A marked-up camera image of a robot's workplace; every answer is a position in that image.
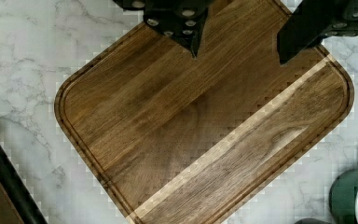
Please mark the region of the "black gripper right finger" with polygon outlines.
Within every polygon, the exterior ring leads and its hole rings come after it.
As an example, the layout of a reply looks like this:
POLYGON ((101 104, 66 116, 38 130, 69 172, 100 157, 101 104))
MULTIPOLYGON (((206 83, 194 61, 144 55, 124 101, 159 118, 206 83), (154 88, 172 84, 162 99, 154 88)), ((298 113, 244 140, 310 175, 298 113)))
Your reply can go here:
POLYGON ((358 36, 358 0, 303 0, 277 34, 280 64, 331 36, 358 36))

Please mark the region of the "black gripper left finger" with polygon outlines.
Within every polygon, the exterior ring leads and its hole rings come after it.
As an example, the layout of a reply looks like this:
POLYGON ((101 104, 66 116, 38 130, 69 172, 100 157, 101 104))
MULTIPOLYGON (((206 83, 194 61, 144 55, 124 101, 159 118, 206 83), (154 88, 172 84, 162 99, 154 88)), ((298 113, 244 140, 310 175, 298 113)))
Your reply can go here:
POLYGON ((209 7, 214 0, 113 0, 123 10, 142 11, 145 24, 188 50, 200 49, 209 7))

